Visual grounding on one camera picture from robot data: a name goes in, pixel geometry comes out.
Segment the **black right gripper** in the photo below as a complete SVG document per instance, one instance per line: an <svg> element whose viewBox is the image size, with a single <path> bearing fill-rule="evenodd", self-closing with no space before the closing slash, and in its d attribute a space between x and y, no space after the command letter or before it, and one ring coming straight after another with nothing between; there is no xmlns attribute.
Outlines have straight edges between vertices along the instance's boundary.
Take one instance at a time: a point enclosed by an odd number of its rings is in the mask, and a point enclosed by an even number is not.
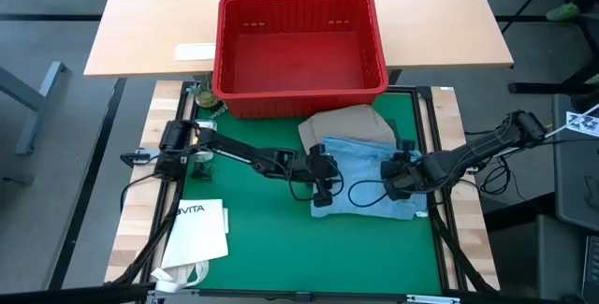
<svg viewBox="0 0 599 304"><path fill-rule="evenodd" d="M428 193L425 178L412 161L410 152L395 152L390 159L383 161L380 164L380 175L386 194L392 201Z"/></svg>

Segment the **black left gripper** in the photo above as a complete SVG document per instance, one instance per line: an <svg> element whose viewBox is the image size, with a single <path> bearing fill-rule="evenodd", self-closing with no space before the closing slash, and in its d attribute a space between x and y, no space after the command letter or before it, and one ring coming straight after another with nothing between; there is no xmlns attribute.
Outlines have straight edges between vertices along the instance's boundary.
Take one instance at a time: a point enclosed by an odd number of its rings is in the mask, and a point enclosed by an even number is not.
<svg viewBox="0 0 599 304"><path fill-rule="evenodd" d="M308 154L297 157L291 164L290 180L293 182L310 182L316 186L313 194L315 208L330 206L333 202L331 189L343 189L344 178L338 172L337 162L326 154Z"/></svg>

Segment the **light blue garment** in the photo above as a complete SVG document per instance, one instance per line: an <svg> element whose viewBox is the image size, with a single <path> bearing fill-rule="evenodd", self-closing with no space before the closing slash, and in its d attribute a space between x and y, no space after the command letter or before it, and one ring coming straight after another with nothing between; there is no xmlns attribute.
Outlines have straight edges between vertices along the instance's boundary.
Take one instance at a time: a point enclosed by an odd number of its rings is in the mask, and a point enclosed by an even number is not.
<svg viewBox="0 0 599 304"><path fill-rule="evenodd" d="M380 164L398 152L395 146L333 137L325 137L323 143L343 174L344 188L333 189L335 196L330 206L315 208L312 205L314 218L355 214L410 221L429 216L425 195L412 195L398 201L386 195Z"/></svg>

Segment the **beige garment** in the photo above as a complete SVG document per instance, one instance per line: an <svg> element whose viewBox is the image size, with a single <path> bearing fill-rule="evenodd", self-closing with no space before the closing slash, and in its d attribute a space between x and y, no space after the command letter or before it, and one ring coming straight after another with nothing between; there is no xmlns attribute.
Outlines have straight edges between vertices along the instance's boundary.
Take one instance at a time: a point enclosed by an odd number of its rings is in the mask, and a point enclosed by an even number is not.
<svg viewBox="0 0 599 304"><path fill-rule="evenodd" d="M391 126L371 105L318 112L298 126L306 153L325 137L395 145L397 137Z"/></svg>

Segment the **small black stand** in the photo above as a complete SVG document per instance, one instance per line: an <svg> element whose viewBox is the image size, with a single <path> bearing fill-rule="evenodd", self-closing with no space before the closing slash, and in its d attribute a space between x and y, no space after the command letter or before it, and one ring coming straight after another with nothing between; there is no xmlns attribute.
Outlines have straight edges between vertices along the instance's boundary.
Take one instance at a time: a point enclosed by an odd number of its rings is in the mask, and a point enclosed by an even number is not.
<svg viewBox="0 0 599 304"><path fill-rule="evenodd" d="M206 162L195 162L189 178L198 181L212 181L213 166Z"/></svg>

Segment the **white tote bag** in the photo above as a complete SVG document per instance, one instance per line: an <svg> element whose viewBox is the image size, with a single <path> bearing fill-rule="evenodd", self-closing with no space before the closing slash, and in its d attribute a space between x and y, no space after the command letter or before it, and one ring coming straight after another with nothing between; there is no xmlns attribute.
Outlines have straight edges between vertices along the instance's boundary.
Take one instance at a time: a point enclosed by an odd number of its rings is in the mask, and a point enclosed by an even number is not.
<svg viewBox="0 0 599 304"><path fill-rule="evenodd" d="M228 209L222 199L181 200L155 278L155 290L176 293L198 285L210 261L228 255Z"/></svg>

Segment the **small potted succulent plant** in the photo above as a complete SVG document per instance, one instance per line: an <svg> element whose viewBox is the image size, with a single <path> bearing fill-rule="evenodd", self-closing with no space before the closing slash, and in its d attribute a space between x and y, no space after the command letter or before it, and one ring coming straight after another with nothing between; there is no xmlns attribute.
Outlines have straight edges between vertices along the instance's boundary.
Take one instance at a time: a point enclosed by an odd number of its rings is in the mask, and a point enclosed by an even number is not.
<svg viewBox="0 0 599 304"><path fill-rule="evenodd" d="M198 107L210 113L215 119L228 112L227 104L218 98L212 90L212 74L193 76L194 83L186 91L194 97Z"/></svg>

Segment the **grey box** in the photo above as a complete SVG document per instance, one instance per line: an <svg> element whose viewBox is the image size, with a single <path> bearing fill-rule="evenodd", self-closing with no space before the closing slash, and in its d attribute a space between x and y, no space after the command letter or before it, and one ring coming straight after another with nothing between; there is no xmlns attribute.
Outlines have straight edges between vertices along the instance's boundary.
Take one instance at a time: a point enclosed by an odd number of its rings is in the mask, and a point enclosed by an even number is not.
<svg viewBox="0 0 599 304"><path fill-rule="evenodd" d="M589 232L539 215L489 234L501 291L510 296L579 297Z"/></svg>

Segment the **pale paper strip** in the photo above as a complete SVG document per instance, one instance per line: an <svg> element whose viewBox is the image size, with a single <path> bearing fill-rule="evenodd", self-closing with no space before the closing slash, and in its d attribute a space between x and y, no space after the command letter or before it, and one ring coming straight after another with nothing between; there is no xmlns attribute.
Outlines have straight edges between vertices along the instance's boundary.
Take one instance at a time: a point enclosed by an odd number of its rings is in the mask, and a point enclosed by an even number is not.
<svg viewBox="0 0 599 304"><path fill-rule="evenodd" d="M178 44L174 49L175 61L208 61L213 60L216 53L214 43Z"/></svg>

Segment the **white printed sign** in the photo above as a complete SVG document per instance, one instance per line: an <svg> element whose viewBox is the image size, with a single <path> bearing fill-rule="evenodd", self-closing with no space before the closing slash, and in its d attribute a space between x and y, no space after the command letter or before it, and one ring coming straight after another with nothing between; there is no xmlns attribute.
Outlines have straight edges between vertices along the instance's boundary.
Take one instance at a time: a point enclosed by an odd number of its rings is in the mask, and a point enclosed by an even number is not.
<svg viewBox="0 0 599 304"><path fill-rule="evenodd" d="M584 135L599 138L599 118L589 115L580 117L577 113L566 112L566 128Z"/></svg>

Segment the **black metal table legs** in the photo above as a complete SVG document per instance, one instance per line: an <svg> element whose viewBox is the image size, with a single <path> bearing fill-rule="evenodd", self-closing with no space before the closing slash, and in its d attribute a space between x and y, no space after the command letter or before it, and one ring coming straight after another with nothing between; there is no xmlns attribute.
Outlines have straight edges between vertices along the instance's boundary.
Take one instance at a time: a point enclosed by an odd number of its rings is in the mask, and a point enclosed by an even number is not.
<svg viewBox="0 0 599 304"><path fill-rule="evenodd" d="M582 16L552 22L544 11L576 0L523 0L510 14L497 14L500 31L524 64L507 83L511 94L589 94L599 89L599 19Z"/></svg>

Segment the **green object on floor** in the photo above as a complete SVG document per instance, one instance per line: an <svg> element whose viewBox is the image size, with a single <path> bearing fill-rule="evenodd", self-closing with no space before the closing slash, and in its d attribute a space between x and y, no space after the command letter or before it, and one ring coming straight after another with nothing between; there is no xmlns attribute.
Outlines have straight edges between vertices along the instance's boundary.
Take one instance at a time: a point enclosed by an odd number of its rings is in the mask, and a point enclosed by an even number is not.
<svg viewBox="0 0 599 304"><path fill-rule="evenodd" d="M580 13L580 8L573 2L555 7L545 15L549 22L568 22L576 19Z"/></svg>

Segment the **light wooden table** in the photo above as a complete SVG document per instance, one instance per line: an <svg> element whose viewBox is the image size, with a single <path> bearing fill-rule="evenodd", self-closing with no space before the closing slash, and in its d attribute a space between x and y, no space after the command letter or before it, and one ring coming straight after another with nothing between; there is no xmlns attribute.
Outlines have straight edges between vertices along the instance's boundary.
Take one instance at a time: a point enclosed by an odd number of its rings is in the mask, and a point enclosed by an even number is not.
<svg viewBox="0 0 599 304"><path fill-rule="evenodd" d="M211 44L220 0L108 0L84 73L115 78L191 75L209 60L176 50ZM374 0L387 66L507 67L511 53L487 0Z"/></svg>

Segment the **grey metal table leg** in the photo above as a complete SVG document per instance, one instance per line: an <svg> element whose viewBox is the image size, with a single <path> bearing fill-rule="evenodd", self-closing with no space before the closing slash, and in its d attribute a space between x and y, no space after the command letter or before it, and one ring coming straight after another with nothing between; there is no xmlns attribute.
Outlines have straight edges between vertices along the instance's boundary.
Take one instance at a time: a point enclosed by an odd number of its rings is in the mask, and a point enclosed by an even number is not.
<svg viewBox="0 0 599 304"><path fill-rule="evenodd" d="M57 79L66 71L67 67L64 63L52 62L40 87L34 89L0 66L0 92L30 110L15 148L17 155L29 155L33 152L37 130L50 104L54 86Z"/></svg>

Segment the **black metal station frame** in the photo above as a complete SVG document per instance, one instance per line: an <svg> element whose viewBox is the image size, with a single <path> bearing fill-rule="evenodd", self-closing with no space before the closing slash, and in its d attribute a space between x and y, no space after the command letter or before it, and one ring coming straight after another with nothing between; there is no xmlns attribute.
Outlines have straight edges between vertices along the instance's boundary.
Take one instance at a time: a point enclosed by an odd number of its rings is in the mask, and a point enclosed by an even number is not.
<svg viewBox="0 0 599 304"><path fill-rule="evenodd" d="M197 111L193 98L186 88L191 82L160 80L155 84L149 112L144 124L140 146L146 150L158 145L160 133L166 122L173 118L189 117ZM455 92L451 87L416 87L427 151L450 150L465 143L462 120ZM500 288L493 260L480 195L471 175L456 185L452 192L439 192L438 198L447 196L445 205L438 207L446 225L452 227L453 236L460 243L469 261L481 277L494 289ZM142 249L151 234L163 220L177 187L170 182L145 181L131 192L125 202L117 235L111 250L105 280L121 276Z"/></svg>

